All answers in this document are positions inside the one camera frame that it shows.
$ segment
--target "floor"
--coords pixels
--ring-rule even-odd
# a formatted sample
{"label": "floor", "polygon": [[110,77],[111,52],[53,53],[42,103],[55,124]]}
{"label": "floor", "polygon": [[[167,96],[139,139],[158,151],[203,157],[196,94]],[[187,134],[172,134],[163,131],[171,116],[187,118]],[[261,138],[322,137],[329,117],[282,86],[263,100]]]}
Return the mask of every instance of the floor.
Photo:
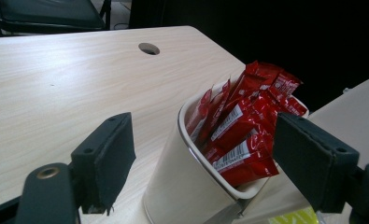
{"label": "floor", "polygon": [[[98,11],[103,5],[103,0],[91,0]],[[110,30],[127,29],[129,25],[129,18],[131,14],[130,0],[112,0],[111,2],[111,26]]]}

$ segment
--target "black chair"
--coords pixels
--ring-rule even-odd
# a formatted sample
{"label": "black chair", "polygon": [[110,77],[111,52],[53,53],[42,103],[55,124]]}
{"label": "black chair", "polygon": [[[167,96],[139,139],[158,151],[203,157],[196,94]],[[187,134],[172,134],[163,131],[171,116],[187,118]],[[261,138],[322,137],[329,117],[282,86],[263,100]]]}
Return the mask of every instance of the black chair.
{"label": "black chair", "polygon": [[111,0],[98,12],[91,0],[0,0],[0,36],[109,30]]}

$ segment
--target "white table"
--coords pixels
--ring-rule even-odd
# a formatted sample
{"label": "white table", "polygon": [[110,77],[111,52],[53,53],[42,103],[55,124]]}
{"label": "white table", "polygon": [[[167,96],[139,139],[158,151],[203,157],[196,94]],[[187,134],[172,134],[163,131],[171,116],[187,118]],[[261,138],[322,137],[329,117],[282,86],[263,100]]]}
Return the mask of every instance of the white table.
{"label": "white table", "polygon": [[0,203],[21,195],[35,168],[69,163],[105,119],[132,112],[137,159],[114,212],[81,220],[149,223],[142,195],[180,107],[244,68],[185,26],[0,38]]}

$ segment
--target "wooden table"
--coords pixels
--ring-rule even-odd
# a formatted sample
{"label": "wooden table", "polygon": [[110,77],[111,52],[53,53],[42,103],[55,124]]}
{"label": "wooden table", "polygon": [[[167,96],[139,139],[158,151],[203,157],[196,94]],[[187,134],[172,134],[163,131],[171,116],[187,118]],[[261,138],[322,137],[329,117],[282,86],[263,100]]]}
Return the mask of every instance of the wooden table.
{"label": "wooden table", "polygon": [[105,119],[132,112],[137,159],[114,212],[81,219],[149,223],[142,195],[180,107],[244,68],[186,26],[0,38],[0,203],[21,195],[35,168],[69,163]]}

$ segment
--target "screw hole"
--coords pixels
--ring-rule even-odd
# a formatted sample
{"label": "screw hole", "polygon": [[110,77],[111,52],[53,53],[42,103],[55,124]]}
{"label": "screw hole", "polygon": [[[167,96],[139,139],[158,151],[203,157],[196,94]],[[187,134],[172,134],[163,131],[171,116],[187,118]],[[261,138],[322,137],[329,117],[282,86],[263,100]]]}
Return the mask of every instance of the screw hole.
{"label": "screw hole", "polygon": [[138,47],[141,49],[141,51],[149,55],[157,55],[160,53],[160,50],[155,45],[149,43],[141,43],[138,45]]}
{"label": "screw hole", "polygon": [[92,153],[93,152],[93,148],[86,148],[84,150],[85,153]]}
{"label": "screw hole", "polygon": [[342,152],[342,153],[348,152],[346,149],[341,148],[341,147],[338,147],[336,150],[339,151],[339,152]]}
{"label": "screw hole", "polygon": [[51,178],[57,174],[59,174],[60,170],[57,167],[48,167],[43,169],[42,171],[38,172],[36,177],[38,179],[48,179]]}

